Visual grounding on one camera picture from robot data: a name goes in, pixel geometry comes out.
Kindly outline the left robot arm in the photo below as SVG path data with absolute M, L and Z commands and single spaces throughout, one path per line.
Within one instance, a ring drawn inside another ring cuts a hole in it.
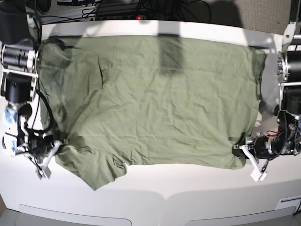
M 274 114 L 278 129 L 246 137 L 242 144 L 234 145 L 232 152 L 237 157 L 248 159 L 249 153 L 256 159 L 271 161 L 280 155 L 301 153 L 301 36 L 296 33 L 300 24 L 301 2 L 293 0 L 277 59 L 279 101 Z

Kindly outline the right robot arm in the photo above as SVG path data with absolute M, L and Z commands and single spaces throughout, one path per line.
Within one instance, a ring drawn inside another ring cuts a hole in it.
M 42 22 L 39 8 L 36 0 L 0 2 L 0 95 L 7 101 L 2 145 L 10 155 L 25 155 L 36 164 L 51 158 L 63 144 L 47 135 L 53 128 L 54 116 L 40 91 L 38 62 Z M 50 119 L 48 126 L 40 130 L 28 125 L 35 97 L 44 102 Z

